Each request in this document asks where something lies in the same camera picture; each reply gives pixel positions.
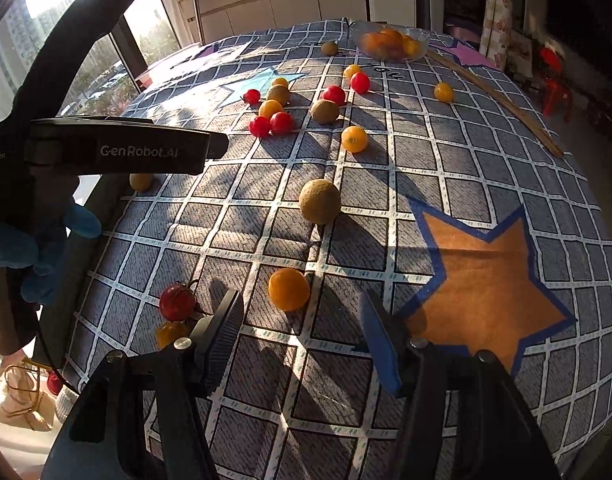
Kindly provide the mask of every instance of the metal pole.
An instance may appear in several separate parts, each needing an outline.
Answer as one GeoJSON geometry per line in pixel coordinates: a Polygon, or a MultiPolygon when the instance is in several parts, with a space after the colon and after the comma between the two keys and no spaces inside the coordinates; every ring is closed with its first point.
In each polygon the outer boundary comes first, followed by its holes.
{"type": "Polygon", "coordinates": [[[199,43],[205,44],[203,37],[203,25],[201,24],[201,14],[199,12],[199,0],[193,0],[193,7],[195,8],[195,21],[197,22],[197,30],[199,31],[199,43]]]}

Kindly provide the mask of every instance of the hand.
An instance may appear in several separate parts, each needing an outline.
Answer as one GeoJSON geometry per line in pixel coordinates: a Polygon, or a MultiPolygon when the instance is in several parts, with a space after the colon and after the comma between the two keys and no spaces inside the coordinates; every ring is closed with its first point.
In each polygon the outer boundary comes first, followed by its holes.
{"type": "Polygon", "coordinates": [[[0,222],[0,267],[32,266],[22,284],[25,301],[51,304],[55,300],[66,248],[66,228],[84,238],[97,238],[102,231],[97,217],[74,201],[60,222],[54,222],[36,238],[0,222]]]}

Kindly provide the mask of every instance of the bowl of fruit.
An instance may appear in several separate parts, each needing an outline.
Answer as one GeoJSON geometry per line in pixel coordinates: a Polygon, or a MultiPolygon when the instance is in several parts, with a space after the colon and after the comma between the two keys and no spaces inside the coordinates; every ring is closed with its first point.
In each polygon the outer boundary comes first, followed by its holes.
{"type": "Polygon", "coordinates": [[[421,59],[430,41],[430,34],[417,28],[372,22],[353,23],[350,36],[368,56],[391,62],[421,59]]]}

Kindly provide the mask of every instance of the red chair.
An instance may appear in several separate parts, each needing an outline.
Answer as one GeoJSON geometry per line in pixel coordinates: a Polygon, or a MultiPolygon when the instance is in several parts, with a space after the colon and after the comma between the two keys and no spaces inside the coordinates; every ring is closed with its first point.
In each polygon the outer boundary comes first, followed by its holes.
{"type": "Polygon", "coordinates": [[[542,113],[549,116],[553,108],[559,101],[564,101],[568,104],[564,121],[567,123],[570,120],[570,115],[573,111],[573,94],[566,85],[561,82],[561,71],[563,64],[560,56],[553,52],[550,48],[542,46],[540,49],[540,57],[547,65],[544,73],[544,101],[542,103],[542,113]]]}

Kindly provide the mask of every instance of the light blue star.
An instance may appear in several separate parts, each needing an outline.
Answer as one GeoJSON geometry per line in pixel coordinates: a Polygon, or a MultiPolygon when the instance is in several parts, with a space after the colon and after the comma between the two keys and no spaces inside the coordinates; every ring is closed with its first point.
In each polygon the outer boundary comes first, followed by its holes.
{"type": "Polygon", "coordinates": [[[221,85],[224,90],[230,90],[230,95],[226,97],[217,108],[223,108],[224,106],[236,103],[241,99],[241,96],[250,89],[259,90],[262,97],[264,97],[269,90],[271,83],[278,77],[283,77],[290,83],[304,77],[305,74],[279,74],[274,68],[265,68],[261,72],[257,72],[246,79],[240,79],[232,83],[226,83],[221,85]]]}

